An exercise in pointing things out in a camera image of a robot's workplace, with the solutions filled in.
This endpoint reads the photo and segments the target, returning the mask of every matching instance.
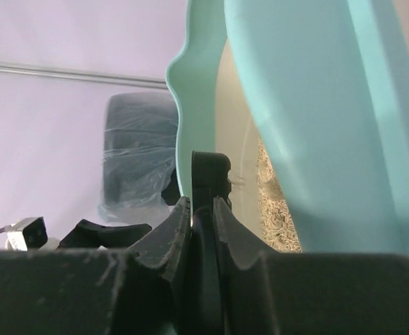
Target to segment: curved plastic edge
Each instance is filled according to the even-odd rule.
[[[409,54],[392,1],[226,0],[225,15],[304,250],[409,256]]]
[[[226,42],[223,0],[189,0],[186,40],[170,63],[166,82],[177,104],[177,177],[192,198],[192,151],[215,151],[215,89]]]

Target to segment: purple wall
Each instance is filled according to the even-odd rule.
[[[164,77],[186,0],[0,0],[0,61]]]
[[[164,77],[185,13],[186,0],[0,0],[0,61]],[[129,91],[0,74],[0,227],[44,216],[61,238],[99,222],[105,106]]]

